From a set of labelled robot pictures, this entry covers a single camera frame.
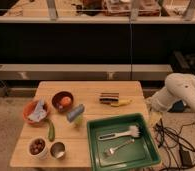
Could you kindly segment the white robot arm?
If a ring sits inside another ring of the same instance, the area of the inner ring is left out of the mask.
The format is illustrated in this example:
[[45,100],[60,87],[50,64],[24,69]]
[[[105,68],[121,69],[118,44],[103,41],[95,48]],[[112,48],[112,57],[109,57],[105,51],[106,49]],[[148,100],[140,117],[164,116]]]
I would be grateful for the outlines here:
[[195,112],[195,75],[169,74],[165,79],[164,87],[150,97],[150,105],[152,109],[164,112],[180,100]]

